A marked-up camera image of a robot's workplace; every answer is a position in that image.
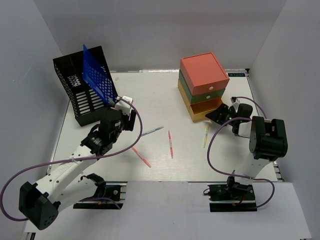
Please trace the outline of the yellow bottom drawer box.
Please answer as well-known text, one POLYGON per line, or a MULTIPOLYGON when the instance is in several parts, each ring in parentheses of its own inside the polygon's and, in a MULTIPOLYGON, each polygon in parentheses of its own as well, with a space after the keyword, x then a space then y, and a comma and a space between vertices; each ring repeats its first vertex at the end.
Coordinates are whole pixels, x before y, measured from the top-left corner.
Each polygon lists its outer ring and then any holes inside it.
POLYGON ((206 114, 216 110, 223 103, 221 98, 215 98, 212 100, 191 104, 179 79, 177 87, 188 110, 190 118, 194 123, 206 120, 206 114))

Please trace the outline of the green drawer box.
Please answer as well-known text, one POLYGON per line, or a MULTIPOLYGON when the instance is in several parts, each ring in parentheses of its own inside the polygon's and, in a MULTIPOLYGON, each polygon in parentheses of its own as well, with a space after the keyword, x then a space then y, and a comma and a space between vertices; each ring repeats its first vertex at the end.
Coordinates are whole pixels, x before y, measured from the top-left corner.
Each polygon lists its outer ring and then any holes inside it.
POLYGON ((192 95, 181 70, 179 70, 179 78, 178 79, 182 85, 182 89, 183 89, 184 93, 186 94, 187 99, 190 104, 196 104, 196 103, 200 103, 200 102, 204 102, 204 101, 208 101, 208 100, 221 98, 223 96, 223 93, 226 90, 225 88, 223 88, 223 89, 212 91, 212 92, 202 93, 202 94, 198 94, 198 95, 192 95))

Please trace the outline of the yellow thin pen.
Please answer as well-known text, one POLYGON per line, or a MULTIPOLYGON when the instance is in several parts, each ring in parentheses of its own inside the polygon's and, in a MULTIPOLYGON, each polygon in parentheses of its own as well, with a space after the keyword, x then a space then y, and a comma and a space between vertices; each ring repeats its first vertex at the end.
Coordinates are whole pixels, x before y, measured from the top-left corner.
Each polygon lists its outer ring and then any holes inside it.
POLYGON ((207 144, 209 129, 210 129, 210 124, 208 123, 207 126, 206 126, 206 129, 205 129, 205 135, 204 135, 204 140, 203 140, 203 148, 205 148, 206 144, 207 144))

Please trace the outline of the salmon top drawer box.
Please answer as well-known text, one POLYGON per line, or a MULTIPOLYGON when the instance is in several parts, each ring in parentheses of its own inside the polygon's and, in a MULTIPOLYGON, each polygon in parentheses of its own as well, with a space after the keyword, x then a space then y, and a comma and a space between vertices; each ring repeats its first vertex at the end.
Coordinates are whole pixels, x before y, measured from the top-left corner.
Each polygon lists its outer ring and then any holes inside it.
POLYGON ((225 89, 230 80, 212 52, 181 58, 180 70, 193 96, 225 89))

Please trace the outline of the blue plastic folder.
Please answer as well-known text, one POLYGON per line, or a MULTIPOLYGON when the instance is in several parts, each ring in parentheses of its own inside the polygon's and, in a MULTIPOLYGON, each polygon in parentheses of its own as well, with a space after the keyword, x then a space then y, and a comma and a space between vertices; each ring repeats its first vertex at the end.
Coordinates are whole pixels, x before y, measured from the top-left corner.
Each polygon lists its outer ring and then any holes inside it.
POLYGON ((111 77, 103 70, 95 57, 83 45, 83 80, 107 104, 114 106, 118 94, 111 77))

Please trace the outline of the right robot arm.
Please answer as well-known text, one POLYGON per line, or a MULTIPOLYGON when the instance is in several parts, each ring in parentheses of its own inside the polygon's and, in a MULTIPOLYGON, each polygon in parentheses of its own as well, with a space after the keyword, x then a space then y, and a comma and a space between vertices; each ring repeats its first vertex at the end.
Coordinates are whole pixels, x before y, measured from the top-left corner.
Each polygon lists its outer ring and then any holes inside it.
POLYGON ((288 151, 284 120, 252 116, 252 112, 253 107, 249 104, 239 103, 234 107, 222 103, 205 115, 223 127, 231 126, 235 136, 249 139, 246 160, 227 178, 225 192, 233 200, 249 192, 260 171, 270 162, 283 158, 288 151))

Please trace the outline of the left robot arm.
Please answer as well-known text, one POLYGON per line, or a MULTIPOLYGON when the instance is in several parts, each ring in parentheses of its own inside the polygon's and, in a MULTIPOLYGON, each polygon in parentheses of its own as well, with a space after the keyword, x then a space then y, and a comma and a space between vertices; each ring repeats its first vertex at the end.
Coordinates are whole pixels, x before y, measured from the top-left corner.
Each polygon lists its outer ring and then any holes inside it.
POLYGON ((19 190, 19 211, 38 230, 48 228, 65 208, 83 200, 99 200, 105 196, 106 182, 95 173, 83 171, 95 164, 116 143, 122 131, 133 131, 137 112, 108 109, 100 122, 70 156, 71 161, 61 163, 35 183, 25 182, 19 190))

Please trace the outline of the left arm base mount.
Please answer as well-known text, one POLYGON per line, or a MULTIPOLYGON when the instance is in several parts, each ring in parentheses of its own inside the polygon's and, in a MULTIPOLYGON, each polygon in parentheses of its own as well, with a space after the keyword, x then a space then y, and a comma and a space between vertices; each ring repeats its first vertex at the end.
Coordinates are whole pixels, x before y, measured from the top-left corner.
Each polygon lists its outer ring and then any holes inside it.
POLYGON ((82 180, 91 180, 96 190, 92 196, 86 198, 86 201, 75 203, 73 209, 120 210, 123 207, 127 192, 126 181, 105 181, 95 173, 82 175, 78 182, 82 180))

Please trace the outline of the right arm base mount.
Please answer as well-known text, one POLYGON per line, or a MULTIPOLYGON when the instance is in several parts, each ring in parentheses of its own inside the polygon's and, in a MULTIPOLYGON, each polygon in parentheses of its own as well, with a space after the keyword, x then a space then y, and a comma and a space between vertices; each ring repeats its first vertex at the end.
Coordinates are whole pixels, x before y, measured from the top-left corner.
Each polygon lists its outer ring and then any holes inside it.
POLYGON ((232 190, 227 184, 209 184, 203 191, 209 199, 211 213, 257 212, 257 203, 253 187, 248 191, 232 190))

